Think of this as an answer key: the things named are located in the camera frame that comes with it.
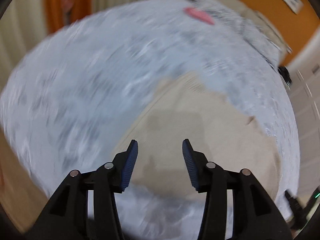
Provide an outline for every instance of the metal pin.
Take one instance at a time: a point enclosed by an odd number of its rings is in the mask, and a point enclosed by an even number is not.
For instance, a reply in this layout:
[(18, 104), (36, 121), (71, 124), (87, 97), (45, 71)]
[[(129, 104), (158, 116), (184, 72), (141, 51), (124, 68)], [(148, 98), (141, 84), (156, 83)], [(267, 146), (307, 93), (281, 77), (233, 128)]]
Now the metal pin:
[(70, 176), (71, 176), (71, 177), (75, 177), (75, 176), (77, 176), (78, 174), (79, 174), (79, 171), (77, 171), (77, 170), (73, 170), (73, 171), (70, 172)]
[(243, 169), (242, 170), (242, 174), (246, 175), (246, 176), (249, 176), (251, 174), (251, 171), (249, 171), (248, 169)]
[(112, 169), (113, 168), (113, 163), (106, 163), (104, 165), (105, 169), (109, 170), (109, 169)]
[(209, 168), (209, 169), (213, 169), (216, 167), (216, 164), (213, 163), (213, 162), (207, 162), (206, 166)]

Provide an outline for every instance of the bedsheet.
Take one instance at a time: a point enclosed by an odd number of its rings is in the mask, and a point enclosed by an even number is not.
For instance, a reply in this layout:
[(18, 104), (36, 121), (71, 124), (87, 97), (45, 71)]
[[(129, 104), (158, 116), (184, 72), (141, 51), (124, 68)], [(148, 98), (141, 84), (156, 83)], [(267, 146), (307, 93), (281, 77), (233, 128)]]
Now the bedsheet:
[[(195, 71), (276, 138), (282, 174), (275, 203), (290, 215), (283, 193), (297, 192), (300, 152), (282, 81), (229, 26), (188, 17), (188, 6), (187, 0), (143, 0), (99, 12), (47, 37), (13, 70), (0, 98), (1, 125), (48, 196), (72, 169), (88, 172), (110, 161), (159, 80)], [(134, 185), (116, 202), (123, 230), (132, 235), (197, 238), (204, 203), (160, 198)], [(229, 212), (227, 236), (231, 223)]]

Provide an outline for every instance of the bed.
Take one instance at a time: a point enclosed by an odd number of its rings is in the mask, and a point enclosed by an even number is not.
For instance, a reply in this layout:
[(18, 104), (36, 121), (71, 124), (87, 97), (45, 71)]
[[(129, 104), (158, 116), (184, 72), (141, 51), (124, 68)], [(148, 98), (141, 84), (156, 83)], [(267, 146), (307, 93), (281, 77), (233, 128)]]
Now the bed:
[[(188, 6), (212, 14), (214, 27), (188, 17)], [(298, 188), (297, 128), (276, 71), (283, 51), (274, 42), (266, 48), (261, 31), (243, 36), (256, 29), (214, 0), (142, 0), (87, 17), (46, 38), (12, 72), (0, 98), (6, 138), (50, 196), (70, 170), (110, 160), (161, 78), (195, 71), (276, 138), (282, 174), (275, 203), (288, 218), (283, 192)], [(124, 231), (136, 237), (196, 239), (203, 203), (170, 201), (134, 185), (116, 201)]]

